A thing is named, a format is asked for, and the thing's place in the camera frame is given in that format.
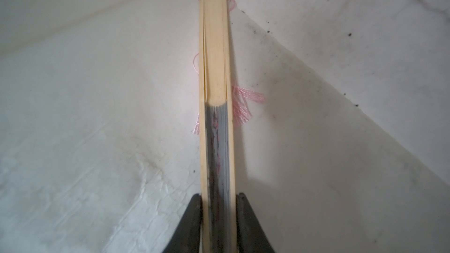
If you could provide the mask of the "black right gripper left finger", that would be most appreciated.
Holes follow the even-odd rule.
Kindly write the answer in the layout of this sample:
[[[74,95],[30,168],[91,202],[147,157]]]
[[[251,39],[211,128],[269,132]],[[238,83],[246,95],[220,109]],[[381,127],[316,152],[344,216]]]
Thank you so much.
[[[202,197],[194,194],[163,253],[199,253]]]

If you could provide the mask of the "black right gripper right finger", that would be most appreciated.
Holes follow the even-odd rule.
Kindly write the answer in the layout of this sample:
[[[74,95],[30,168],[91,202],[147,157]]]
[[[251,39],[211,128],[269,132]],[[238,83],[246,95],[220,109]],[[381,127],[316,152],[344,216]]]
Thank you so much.
[[[237,246],[240,253],[275,253],[244,193],[236,195]]]

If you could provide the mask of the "cream tote bag yellow handles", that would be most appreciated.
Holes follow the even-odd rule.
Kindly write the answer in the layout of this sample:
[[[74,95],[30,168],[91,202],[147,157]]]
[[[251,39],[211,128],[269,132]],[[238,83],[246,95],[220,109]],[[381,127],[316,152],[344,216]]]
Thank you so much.
[[[448,0],[236,0],[278,253],[450,250]],[[159,253],[200,191],[198,0],[1,0],[1,251]]]

